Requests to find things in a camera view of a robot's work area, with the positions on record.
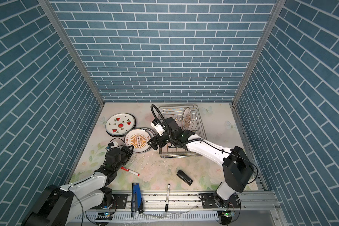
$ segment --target floral table surface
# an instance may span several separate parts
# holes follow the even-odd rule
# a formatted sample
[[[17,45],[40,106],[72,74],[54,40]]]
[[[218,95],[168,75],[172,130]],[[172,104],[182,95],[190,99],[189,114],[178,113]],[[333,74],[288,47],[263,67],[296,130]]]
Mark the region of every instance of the floral table surface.
[[[117,113],[130,113],[137,120],[136,128],[150,127],[154,119],[150,103],[106,103],[100,114],[93,133],[83,151],[70,182],[75,182],[90,176],[104,162],[109,141],[113,139],[105,131],[107,120]],[[205,128],[207,140],[225,147],[243,148],[237,131],[235,119],[229,104],[200,103],[200,115]],[[139,183],[141,190],[166,190],[171,184],[171,190],[215,190],[224,180],[222,167],[203,157],[167,158],[163,159],[155,150],[144,154],[134,153],[126,167],[139,172],[136,176],[124,170],[119,170],[117,177],[108,187],[113,190],[131,190],[132,183]],[[177,177],[181,169],[193,179],[191,186]],[[257,190],[256,182],[248,184],[247,190]]]

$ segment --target metal dish drying rack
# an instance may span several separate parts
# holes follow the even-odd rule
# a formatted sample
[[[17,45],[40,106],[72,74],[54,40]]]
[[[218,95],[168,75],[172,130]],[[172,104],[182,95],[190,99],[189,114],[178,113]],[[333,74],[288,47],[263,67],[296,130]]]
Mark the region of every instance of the metal dish drying rack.
[[[201,116],[199,115],[199,107],[197,105],[165,105],[160,106],[158,109],[166,119],[172,117],[174,120],[176,120],[177,124],[181,126],[182,115],[187,107],[189,107],[191,110],[191,123],[189,130],[195,132],[200,137],[207,139]],[[200,156],[200,154],[192,151],[186,151],[183,148],[169,148],[168,146],[170,146],[170,144],[158,149],[158,154],[161,156],[161,158],[184,158]]]

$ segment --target brick wallpaper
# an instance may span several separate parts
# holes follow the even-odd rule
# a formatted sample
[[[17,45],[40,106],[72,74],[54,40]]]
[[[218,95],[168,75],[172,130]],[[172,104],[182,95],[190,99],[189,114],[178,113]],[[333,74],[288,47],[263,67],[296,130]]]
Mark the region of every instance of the brick wallpaper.
[[[287,0],[238,109],[289,225],[339,225],[339,1]]]
[[[99,105],[36,0],[0,0],[0,225],[63,184]]]
[[[107,102],[230,102],[276,0],[50,1]]]

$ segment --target upright plate in rack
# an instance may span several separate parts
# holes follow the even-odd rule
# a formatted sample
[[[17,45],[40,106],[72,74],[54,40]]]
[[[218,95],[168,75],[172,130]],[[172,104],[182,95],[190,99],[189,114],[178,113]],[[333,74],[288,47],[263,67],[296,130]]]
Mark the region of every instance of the upright plate in rack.
[[[151,135],[144,129],[132,129],[126,134],[124,142],[126,146],[134,146],[133,152],[143,152],[150,147],[147,144],[150,139]]]
[[[191,110],[189,107],[186,107],[182,115],[182,126],[181,126],[182,130],[185,131],[186,129],[189,129],[190,124],[191,124]]]
[[[133,115],[119,113],[110,117],[105,124],[105,130],[112,137],[123,137],[128,131],[136,127]]]

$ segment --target stapler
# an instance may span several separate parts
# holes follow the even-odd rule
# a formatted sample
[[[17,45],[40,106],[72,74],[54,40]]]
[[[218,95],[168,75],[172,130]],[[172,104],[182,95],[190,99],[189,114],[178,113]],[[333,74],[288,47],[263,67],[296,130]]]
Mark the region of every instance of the stapler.
[[[134,213],[143,213],[143,202],[140,194],[140,185],[138,183],[132,183],[132,204],[131,204],[131,217]]]

